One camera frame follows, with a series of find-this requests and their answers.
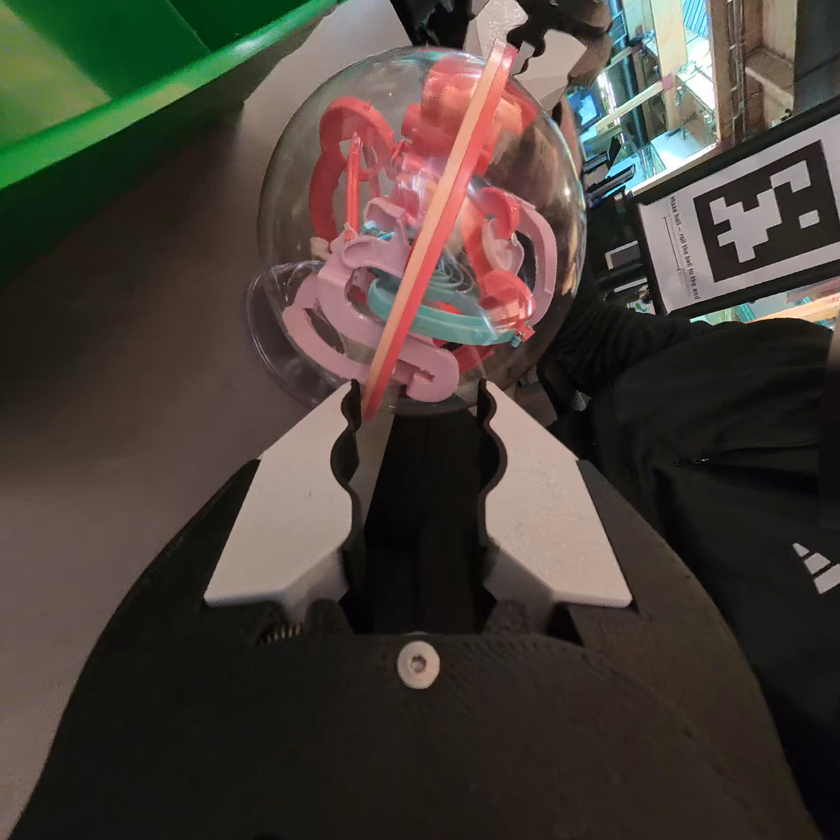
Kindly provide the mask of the person's right forearm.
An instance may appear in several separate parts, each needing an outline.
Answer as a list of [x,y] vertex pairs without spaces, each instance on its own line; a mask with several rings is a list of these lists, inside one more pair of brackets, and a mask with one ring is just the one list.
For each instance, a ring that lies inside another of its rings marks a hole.
[[633,365],[715,328],[605,302],[585,257],[570,311],[538,364],[539,382],[562,418],[573,411],[576,393],[592,397]]

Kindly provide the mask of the green plastic bin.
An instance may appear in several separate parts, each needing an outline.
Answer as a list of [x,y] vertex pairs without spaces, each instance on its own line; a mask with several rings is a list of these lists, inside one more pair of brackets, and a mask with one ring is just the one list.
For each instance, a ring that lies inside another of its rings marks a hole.
[[241,109],[337,5],[2,1],[2,282]]

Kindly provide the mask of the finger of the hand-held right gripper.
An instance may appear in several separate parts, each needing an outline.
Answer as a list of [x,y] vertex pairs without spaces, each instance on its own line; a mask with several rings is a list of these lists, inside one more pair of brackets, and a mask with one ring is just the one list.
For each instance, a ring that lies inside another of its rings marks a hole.
[[496,41],[518,50],[512,75],[544,109],[553,109],[568,87],[572,69],[585,55],[586,45],[547,20],[548,2],[532,11],[525,2],[468,2],[464,49],[487,58]]

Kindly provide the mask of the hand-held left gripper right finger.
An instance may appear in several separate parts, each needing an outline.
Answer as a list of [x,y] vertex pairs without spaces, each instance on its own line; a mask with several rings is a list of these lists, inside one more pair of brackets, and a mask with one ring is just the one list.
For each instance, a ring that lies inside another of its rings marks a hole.
[[579,460],[497,385],[479,384],[478,416],[499,454],[481,498],[488,592],[544,629],[558,605],[633,601]]

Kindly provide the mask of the framed marker sign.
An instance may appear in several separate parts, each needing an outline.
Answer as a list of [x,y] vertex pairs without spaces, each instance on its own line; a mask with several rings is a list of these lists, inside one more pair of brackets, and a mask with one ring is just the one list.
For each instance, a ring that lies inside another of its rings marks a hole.
[[839,97],[648,188],[628,212],[659,315],[836,277]]

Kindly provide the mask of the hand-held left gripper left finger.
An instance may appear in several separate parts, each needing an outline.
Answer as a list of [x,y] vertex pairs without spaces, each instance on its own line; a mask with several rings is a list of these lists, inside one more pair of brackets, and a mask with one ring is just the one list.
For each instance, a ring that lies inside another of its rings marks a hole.
[[358,392],[355,381],[342,385],[259,457],[206,586],[207,606],[267,602],[303,621],[312,603],[348,591],[341,552],[355,498],[332,456],[342,434],[355,444]]

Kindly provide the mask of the clear maze ball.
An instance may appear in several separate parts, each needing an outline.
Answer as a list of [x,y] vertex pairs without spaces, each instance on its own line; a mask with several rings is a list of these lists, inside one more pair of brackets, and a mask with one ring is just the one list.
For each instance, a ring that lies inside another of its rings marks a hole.
[[363,58],[300,104],[269,160],[248,289],[255,351],[314,407],[474,405],[538,362],[571,308],[586,240],[580,168],[496,39]]

